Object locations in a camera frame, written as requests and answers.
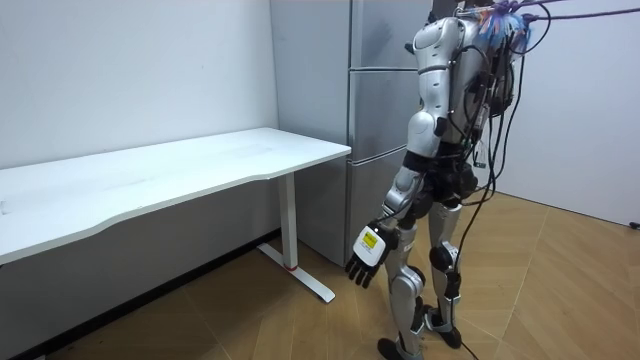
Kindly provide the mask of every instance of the yellow sticker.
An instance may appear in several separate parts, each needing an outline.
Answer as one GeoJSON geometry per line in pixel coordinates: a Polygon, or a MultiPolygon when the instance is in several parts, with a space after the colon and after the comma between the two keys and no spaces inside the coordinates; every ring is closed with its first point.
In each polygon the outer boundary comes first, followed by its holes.
{"type": "Polygon", "coordinates": [[[376,246],[376,243],[378,242],[378,239],[376,239],[376,237],[371,235],[371,233],[369,232],[364,234],[363,240],[367,244],[367,246],[369,246],[370,249],[373,249],[373,247],[376,246]]]}

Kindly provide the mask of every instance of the robot fingers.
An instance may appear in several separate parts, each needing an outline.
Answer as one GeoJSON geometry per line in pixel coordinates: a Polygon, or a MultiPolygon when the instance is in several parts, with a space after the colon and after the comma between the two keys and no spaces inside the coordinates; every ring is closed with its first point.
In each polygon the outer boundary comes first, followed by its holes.
{"type": "Polygon", "coordinates": [[[362,285],[362,287],[366,289],[371,284],[371,280],[379,268],[380,265],[369,266],[365,264],[358,255],[353,254],[345,267],[345,272],[349,274],[349,280],[355,280],[356,285],[362,285]]]}

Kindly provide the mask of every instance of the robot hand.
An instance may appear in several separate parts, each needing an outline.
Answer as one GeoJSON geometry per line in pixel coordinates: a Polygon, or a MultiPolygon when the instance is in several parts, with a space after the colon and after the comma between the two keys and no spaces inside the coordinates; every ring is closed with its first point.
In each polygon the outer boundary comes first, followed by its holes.
{"type": "Polygon", "coordinates": [[[376,222],[369,223],[353,244],[353,255],[345,267],[349,279],[355,279],[356,285],[368,288],[380,265],[397,246],[398,241],[392,232],[385,231],[376,222]]]}

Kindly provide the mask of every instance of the white wall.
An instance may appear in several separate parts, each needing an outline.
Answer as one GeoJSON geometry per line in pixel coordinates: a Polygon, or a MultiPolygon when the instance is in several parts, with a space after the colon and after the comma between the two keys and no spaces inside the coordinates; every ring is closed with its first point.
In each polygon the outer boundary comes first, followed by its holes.
{"type": "MultiPolygon", "coordinates": [[[[637,6],[635,0],[548,5],[554,15],[637,6]]],[[[636,13],[552,23],[527,56],[498,190],[621,224],[640,221],[639,21],[636,13]]],[[[536,23],[534,41],[544,26],[536,23]]]]}
{"type": "MultiPolygon", "coordinates": [[[[0,0],[0,169],[260,126],[277,127],[268,0],[0,0]]],[[[7,264],[0,359],[276,229],[273,190],[7,264]]]]}

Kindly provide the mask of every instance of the desk leg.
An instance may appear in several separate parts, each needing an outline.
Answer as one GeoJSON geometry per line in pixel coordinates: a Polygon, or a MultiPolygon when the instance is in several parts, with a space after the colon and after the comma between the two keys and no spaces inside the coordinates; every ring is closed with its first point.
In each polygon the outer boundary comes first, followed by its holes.
{"type": "Polygon", "coordinates": [[[258,247],[260,251],[280,264],[324,302],[329,303],[336,295],[321,282],[298,267],[298,237],[296,234],[296,197],[293,173],[278,178],[280,194],[280,226],[282,228],[282,252],[280,254],[268,244],[258,247]]]}

